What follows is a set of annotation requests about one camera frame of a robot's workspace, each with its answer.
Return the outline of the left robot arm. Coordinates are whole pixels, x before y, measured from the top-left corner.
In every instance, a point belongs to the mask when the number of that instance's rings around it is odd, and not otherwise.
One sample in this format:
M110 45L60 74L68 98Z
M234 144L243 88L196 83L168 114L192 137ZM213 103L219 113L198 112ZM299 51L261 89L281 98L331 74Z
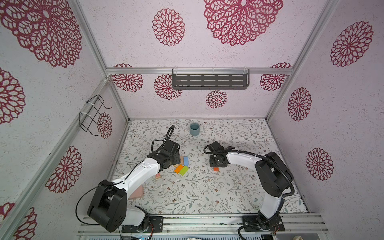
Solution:
M178 143L165 140L158 150L149 153L128 174L111 182L101 181L95 187L87 215L110 233L120 226L146 231L150 227L150 214L141 207L127 207L128 198L147 180L178 164L180 147Z

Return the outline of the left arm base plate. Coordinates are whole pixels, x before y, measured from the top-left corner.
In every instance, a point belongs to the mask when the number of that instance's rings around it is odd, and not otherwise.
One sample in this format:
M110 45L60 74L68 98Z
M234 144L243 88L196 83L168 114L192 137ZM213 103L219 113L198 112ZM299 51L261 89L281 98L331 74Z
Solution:
M149 216L140 226L122 226L122 233L161 233L164 226L163 216Z

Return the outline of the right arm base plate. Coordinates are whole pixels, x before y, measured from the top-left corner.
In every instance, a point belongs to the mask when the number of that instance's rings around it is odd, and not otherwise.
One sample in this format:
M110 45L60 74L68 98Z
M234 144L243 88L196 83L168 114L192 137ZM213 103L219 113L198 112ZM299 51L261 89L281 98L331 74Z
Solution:
M268 219L263 216L246 215L242 216L246 232L283 232L285 226L280 216Z

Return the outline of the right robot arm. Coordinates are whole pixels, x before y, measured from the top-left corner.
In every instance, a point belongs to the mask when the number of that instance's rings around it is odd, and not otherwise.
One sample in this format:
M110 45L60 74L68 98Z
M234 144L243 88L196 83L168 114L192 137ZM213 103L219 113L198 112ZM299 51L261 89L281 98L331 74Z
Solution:
M239 165L257 172L259 181L266 193L258 212L257 223L267 224L275 220L280 215L285 199L295 194L294 177L275 152L269 152L262 156L236 150L235 147L224 148L215 141L204 147L204 153L210 156L212 168Z

